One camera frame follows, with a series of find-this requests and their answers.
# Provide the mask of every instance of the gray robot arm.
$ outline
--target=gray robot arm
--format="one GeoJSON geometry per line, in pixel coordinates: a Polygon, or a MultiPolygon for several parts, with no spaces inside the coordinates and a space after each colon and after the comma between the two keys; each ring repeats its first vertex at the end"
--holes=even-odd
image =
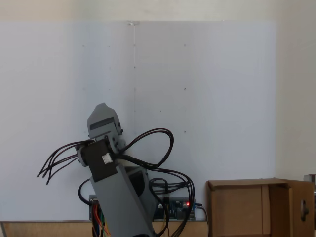
{"type": "Polygon", "coordinates": [[[77,147],[80,163],[89,166],[90,181],[113,237],[155,237],[152,220],[157,201],[149,190],[146,169],[124,167],[111,154],[126,144],[116,112],[105,103],[96,106],[87,121],[95,142],[77,147]]]}

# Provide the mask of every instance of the beige wall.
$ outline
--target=beige wall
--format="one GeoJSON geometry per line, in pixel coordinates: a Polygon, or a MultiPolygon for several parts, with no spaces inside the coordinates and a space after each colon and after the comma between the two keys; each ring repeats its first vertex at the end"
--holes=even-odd
{"type": "Polygon", "coordinates": [[[281,0],[1,0],[0,20],[271,20],[281,0]]]}
{"type": "Polygon", "coordinates": [[[278,34],[276,175],[316,173],[316,1],[289,1],[278,34]]]}

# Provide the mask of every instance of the black wire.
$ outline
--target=black wire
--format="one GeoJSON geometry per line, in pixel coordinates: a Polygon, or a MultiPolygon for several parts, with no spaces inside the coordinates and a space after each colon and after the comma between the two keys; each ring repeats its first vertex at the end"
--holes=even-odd
{"type": "Polygon", "coordinates": [[[87,179],[87,180],[85,180],[82,184],[80,184],[80,186],[79,186],[79,188],[78,188],[78,197],[79,197],[79,199],[83,202],[83,203],[85,203],[85,204],[87,204],[87,205],[89,205],[89,206],[92,206],[92,202],[91,201],[88,201],[88,200],[86,200],[86,199],[84,199],[84,197],[82,196],[82,194],[81,194],[81,188],[83,187],[83,185],[86,183],[86,182],[88,182],[90,179],[87,179]]]}
{"type": "Polygon", "coordinates": [[[157,180],[164,181],[164,183],[165,183],[164,191],[165,191],[166,193],[168,193],[168,191],[169,191],[168,182],[167,182],[165,179],[162,179],[162,178],[154,178],[154,179],[150,180],[151,186],[154,187],[153,184],[154,184],[155,181],[157,181],[157,180]]]}
{"type": "Polygon", "coordinates": [[[133,146],[136,142],[138,142],[139,140],[143,139],[144,137],[147,137],[151,134],[154,133],[165,133],[168,135],[169,139],[170,139],[170,146],[169,149],[167,151],[167,153],[165,154],[165,156],[161,159],[161,161],[157,164],[152,164],[152,163],[148,163],[148,162],[143,162],[143,164],[146,164],[148,166],[152,166],[152,167],[159,167],[161,166],[169,157],[172,147],[173,147],[173,143],[174,143],[174,138],[173,138],[173,134],[171,131],[169,131],[168,129],[165,128],[155,128],[152,130],[149,130],[147,132],[144,132],[143,134],[139,135],[138,137],[136,137],[131,143],[129,143],[126,147],[124,147],[123,149],[120,150],[120,154],[122,154],[123,152],[125,152],[127,149],[129,149],[131,146],[133,146]]]}
{"type": "Polygon", "coordinates": [[[167,229],[168,224],[169,224],[169,212],[168,209],[166,207],[166,205],[164,204],[164,202],[155,194],[153,187],[152,187],[152,183],[149,182],[149,190],[150,192],[153,194],[153,196],[155,197],[155,199],[162,205],[163,209],[164,209],[164,213],[166,215],[166,225],[164,226],[164,228],[162,229],[162,231],[160,231],[158,234],[156,234],[157,237],[161,236],[164,231],[167,229]]]}
{"type": "Polygon", "coordinates": [[[78,158],[73,159],[71,162],[69,162],[68,164],[64,165],[63,167],[57,169],[49,178],[48,181],[46,182],[46,184],[49,183],[49,181],[51,180],[51,178],[60,170],[62,170],[63,168],[65,168],[66,166],[70,165],[72,162],[74,162],[75,160],[77,160],[78,158]]]}
{"type": "MultiPolygon", "coordinates": [[[[65,148],[64,150],[62,150],[55,158],[52,157],[51,160],[50,160],[50,162],[52,161],[52,163],[50,164],[50,162],[49,162],[49,166],[50,166],[50,165],[54,165],[55,160],[56,160],[61,154],[63,154],[65,151],[67,151],[67,150],[69,150],[69,149],[71,149],[71,148],[73,148],[73,147],[76,147],[76,146],[77,146],[77,145],[69,146],[68,148],[65,148]]],[[[47,181],[46,184],[49,183],[49,180],[50,180],[51,177],[52,177],[51,172],[52,172],[52,169],[49,170],[48,181],[47,181]]]]}
{"type": "Polygon", "coordinates": [[[47,161],[45,162],[45,164],[43,165],[43,168],[40,170],[39,174],[38,174],[38,177],[40,176],[41,172],[43,171],[43,169],[45,168],[46,164],[48,163],[48,161],[54,157],[61,149],[65,148],[65,147],[68,147],[68,146],[71,146],[71,145],[74,145],[74,144],[80,144],[80,143],[84,143],[86,141],[80,141],[80,142],[72,142],[72,143],[69,143],[69,144],[66,144],[60,148],[58,148],[57,150],[55,150],[50,156],[49,158],[47,159],[47,161]]]}
{"type": "Polygon", "coordinates": [[[66,158],[63,158],[63,159],[57,161],[56,163],[54,163],[53,165],[51,165],[51,166],[47,167],[46,169],[44,169],[40,174],[42,174],[42,173],[45,172],[45,173],[43,174],[43,178],[44,178],[45,175],[47,174],[46,171],[48,171],[49,169],[52,169],[53,167],[55,167],[55,166],[57,166],[57,165],[59,165],[59,164],[61,164],[61,163],[63,163],[63,162],[66,162],[66,161],[68,161],[68,160],[70,160],[70,159],[72,159],[72,158],[75,158],[75,157],[77,157],[77,154],[72,155],[72,156],[69,156],[69,157],[66,157],[66,158]]]}
{"type": "Polygon", "coordinates": [[[206,210],[205,210],[205,208],[203,206],[196,206],[196,209],[201,209],[205,213],[205,217],[206,217],[206,221],[207,221],[207,231],[208,231],[207,236],[209,236],[209,223],[208,223],[207,212],[206,212],[206,210]]]}

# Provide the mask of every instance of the open cardboard box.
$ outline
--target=open cardboard box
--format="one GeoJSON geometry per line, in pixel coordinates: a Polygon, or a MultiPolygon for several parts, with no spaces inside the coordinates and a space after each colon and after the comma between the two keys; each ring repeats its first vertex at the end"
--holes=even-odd
{"type": "Polygon", "coordinates": [[[209,237],[313,237],[314,184],[282,179],[207,182],[209,237]]]}

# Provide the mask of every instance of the circuit board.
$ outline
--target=circuit board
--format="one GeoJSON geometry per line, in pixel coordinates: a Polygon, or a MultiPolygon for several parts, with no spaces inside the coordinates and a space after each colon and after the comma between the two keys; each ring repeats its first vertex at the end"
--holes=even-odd
{"type": "MultiPolygon", "coordinates": [[[[165,203],[169,212],[169,221],[183,220],[189,208],[188,198],[169,198],[169,203],[165,203]]],[[[195,221],[195,205],[193,205],[189,221],[195,221]]],[[[158,204],[154,214],[154,221],[164,220],[164,210],[161,204],[158,204]]]]}

